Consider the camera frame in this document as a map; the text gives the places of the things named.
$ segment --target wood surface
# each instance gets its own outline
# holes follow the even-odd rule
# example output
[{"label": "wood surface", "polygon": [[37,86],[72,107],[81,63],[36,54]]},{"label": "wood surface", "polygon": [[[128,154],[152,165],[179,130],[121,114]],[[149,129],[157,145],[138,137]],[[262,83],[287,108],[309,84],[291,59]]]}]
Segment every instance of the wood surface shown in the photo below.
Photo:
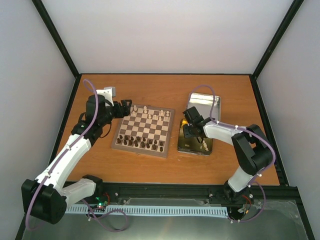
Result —
[{"label": "wood surface", "polygon": [[[85,111],[91,93],[82,80],[89,79],[97,89],[116,87],[115,101],[132,99],[133,103],[175,110],[167,158],[111,149],[118,119],[112,122],[109,136],[98,139],[70,174],[69,181],[78,181],[86,174],[115,183],[224,184],[236,171],[238,161],[233,146],[214,140],[210,156],[177,151],[179,124],[183,118],[190,91],[200,84],[211,85],[221,97],[221,121],[249,126],[262,122],[251,87],[245,75],[153,75],[153,74],[87,74],[78,87],[59,151],[66,143],[79,115]],[[210,94],[200,88],[198,93]],[[273,167],[258,179],[263,185],[279,185]]]}]

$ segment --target black metal beam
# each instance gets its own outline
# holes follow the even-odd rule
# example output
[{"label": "black metal beam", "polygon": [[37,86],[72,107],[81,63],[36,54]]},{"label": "black metal beam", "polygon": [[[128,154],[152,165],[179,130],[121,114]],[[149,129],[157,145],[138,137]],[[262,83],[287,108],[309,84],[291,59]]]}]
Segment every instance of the black metal beam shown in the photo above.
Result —
[{"label": "black metal beam", "polygon": [[262,96],[261,96],[261,93],[259,90],[258,83],[252,75],[250,75],[249,77],[250,77],[255,101],[258,106],[259,113],[261,116],[261,120],[262,120],[262,124],[263,124],[266,138],[268,139],[268,141],[270,142],[270,144],[272,145],[272,147],[275,151],[275,156],[276,156],[275,169],[276,169],[276,173],[277,173],[277,176],[279,179],[279,183],[280,183],[280,185],[289,185],[289,182],[288,182],[288,179],[286,176],[286,172],[285,172],[285,168],[284,168],[284,165],[283,165],[281,157],[280,157],[277,142],[276,142],[274,133],[273,133],[271,125],[270,125],[270,121],[269,121],[268,114],[267,114],[267,111],[266,111],[266,108],[264,105],[264,101],[262,100]]},{"label": "black metal beam", "polygon": [[258,76],[262,72],[263,68],[267,64],[267,61],[271,57],[272,53],[274,52],[276,46],[278,45],[279,41],[281,40],[282,36],[286,32],[288,26],[290,25],[292,19],[294,19],[297,11],[299,10],[301,4],[304,0],[293,0],[291,6],[289,7],[288,11],[286,12],[280,26],[278,27],[277,31],[275,32],[269,46],[266,48],[261,60],[259,61],[258,65],[256,66],[253,75],[253,78],[257,80]]},{"label": "black metal beam", "polygon": [[49,30],[55,44],[57,45],[58,49],[60,50],[66,64],[69,66],[73,76],[76,78],[79,75],[79,72],[74,64],[74,61],[71,59],[64,42],[62,41],[54,23],[52,22],[43,2],[41,0],[32,0],[35,8],[37,9],[40,17],[42,18],[46,28]]},{"label": "black metal beam", "polygon": [[60,125],[58,136],[56,137],[56,140],[55,140],[55,143],[54,143],[54,146],[53,146],[53,150],[52,150],[52,154],[51,154],[51,157],[50,157],[50,160],[49,160],[49,164],[55,159],[55,157],[56,157],[56,155],[58,153],[58,148],[59,148],[59,145],[60,145],[60,142],[61,142],[61,138],[62,138],[62,136],[64,134],[64,131],[65,131],[65,127],[66,127],[66,124],[67,124],[67,121],[68,121],[68,117],[69,117],[69,114],[70,114],[70,111],[71,111],[71,108],[72,108],[72,104],[74,103],[74,99],[76,97],[76,93],[77,93],[77,90],[78,90],[78,86],[79,86],[81,77],[82,77],[82,75],[80,74],[75,78],[75,82],[73,84],[71,95],[70,95],[68,104],[66,106],[66,109],[65,109],[65,112],[64,112],[64,115],[63,115],[62,123]]}]

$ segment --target brown tabletop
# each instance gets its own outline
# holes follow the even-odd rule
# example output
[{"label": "brown tabletop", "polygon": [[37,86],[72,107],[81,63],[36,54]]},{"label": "brown tabletop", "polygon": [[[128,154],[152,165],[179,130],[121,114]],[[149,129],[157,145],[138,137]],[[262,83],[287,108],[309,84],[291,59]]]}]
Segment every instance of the brown tabletop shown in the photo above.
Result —
[{"label": "brown tabletop", "polygon": [[[116,87],[115,101],[132,99],[135,104],[175,110],[167,158],[136,154],[111,148],[119,120],[112,121],[109,136],[99,138],[70,174],[69,181],[78,181],[90,174],[114,183],[224,184],[236,171],[238,161],[233,146],[214,140],[210,156],[177,151],[179,124],[184,117],[190,91],[200,84],[211,85],[221,97],[221,121],[249,126],[262,121],[251,87],[245,75],[153,75],[153,74],[88,74],[82,75],[68,117],[59,151],[65,145],[79,115],[86,109],[91,95],[82,80],[89,79],[97,89]],[[200,88],[198,93],[210,94]],[[258,179],[263,185],[279,185],[275,167]]]}]

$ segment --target chessboard square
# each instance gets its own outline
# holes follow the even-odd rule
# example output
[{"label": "chessboard square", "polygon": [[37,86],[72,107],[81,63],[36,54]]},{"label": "chessboard square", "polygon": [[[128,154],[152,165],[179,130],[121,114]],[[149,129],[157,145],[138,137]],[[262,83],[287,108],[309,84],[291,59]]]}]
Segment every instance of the chessboard square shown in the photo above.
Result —
[{"label": "chessboard square", "polygon": [[166,139],[167,139],[166,136],[162,136],[162,135],[161,135],[159,140],[160,140],[160,141],[165,141]]},{"label": "chessboard square", "polygon": [[161,130],[163,131],[168,131],[169,127],[168,126],[162,126]]},{"label": "chessboard square", "polygon": [[154,134],[149,133],[147,138],[152,140],[152,139],[154,139],[154,137],[155,137],[155,135],[154,135]]}]

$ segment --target wall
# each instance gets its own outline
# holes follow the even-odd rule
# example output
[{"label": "wall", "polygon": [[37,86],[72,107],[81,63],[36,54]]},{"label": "wall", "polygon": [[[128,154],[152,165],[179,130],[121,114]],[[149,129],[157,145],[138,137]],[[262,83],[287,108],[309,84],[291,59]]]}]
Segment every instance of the wall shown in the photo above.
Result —
[{"label": "wall", "polygon": [[81,73],[251,74],[292,0],[44,0]]},{"label": "wall", "polygon": [[290,185],[320,239],[320,1],[304,1],[258,84]]},{"label": "wall", "polygon": [[12,240],[21,185],[48,164],[74,78],[32,1],[0,4],[0,238]]}]

